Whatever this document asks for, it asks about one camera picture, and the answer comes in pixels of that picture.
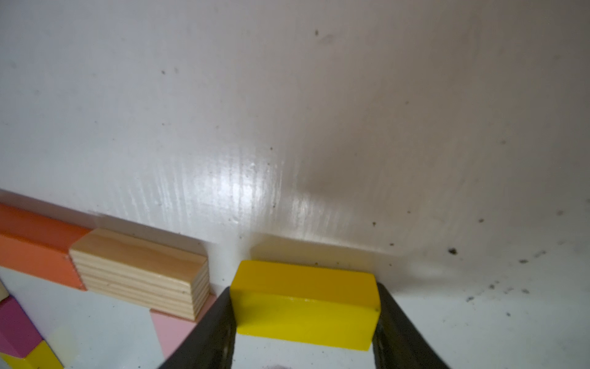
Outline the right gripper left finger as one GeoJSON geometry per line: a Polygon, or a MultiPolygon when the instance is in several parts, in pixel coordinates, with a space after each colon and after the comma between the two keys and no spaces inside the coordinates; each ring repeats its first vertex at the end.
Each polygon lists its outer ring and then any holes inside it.
{"type": "Polygon", "coordinates": [[[230,369],[237,322],[227,287],[160,369],[230,369]]]}

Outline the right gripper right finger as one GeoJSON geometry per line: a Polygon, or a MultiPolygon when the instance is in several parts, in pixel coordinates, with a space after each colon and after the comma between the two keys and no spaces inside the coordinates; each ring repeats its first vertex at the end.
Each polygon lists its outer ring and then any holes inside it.
{"type": "Polygon", "coordinates": [[[386,287],[377,283],[381,312],[373,335],[373,354],[380,369],[449,369],[432,349],[386,287]]]}

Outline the light pink block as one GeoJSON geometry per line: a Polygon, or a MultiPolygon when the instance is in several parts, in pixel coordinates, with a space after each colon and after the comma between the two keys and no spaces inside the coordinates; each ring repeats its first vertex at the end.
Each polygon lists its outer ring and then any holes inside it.
{"type": "Polygon", "coordinates": [[[216,300],[215,295],[209,295],[195,321],[179,318],[154,309],[150,310],[151,320],[165,360],[170,358],[181,346],[216,300]]]}

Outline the yellow block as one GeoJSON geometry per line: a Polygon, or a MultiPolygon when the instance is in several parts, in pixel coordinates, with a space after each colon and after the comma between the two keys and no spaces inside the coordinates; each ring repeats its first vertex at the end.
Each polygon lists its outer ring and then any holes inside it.
{"type": "Polygon", "coordinates": [[[242,261],[230,299],[241,335],[357,351],[381,312],[372,274],[268,261],[242,261]]]}
{"type": "Polygon", "coordinates": [[[46,341],[42,341],[24,358],[17,358],[7,354],[1,354],[1,358],[12,369],[64,368],[46,341]]]}

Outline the wooden block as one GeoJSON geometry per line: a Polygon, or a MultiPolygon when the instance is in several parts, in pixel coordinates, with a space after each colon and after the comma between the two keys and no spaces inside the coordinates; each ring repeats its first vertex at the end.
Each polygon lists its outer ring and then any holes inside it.
{"type": "Polygon", "coordinates": [[[10,293],[4,286],[2,282],[0,282],[0,301],[4,301],[6,298],[10,296],[10,293]]]}
{"type": "Polygon", "coordinates": [[[196,321],[210,295],[207,257],[95,229],[69,250],[87,290],[196,321]]]}

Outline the magenta block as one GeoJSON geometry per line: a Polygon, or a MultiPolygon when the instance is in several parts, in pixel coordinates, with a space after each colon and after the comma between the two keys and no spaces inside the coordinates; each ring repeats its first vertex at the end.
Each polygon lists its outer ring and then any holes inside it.
{"type": "Polygon", "coordinates": [[[12,296],[1,301],[1,353],[25,358],[43,341],[28,315],[12,296]]]}

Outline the orange block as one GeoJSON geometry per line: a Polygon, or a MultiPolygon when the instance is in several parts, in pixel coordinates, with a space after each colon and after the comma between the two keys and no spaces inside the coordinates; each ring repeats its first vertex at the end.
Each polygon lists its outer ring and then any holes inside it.
{"type": "Polygon", "coordinates": [[[1,266],[84,291],[69,251],[89,232],[88,228],[3,204],[1,266]]]}

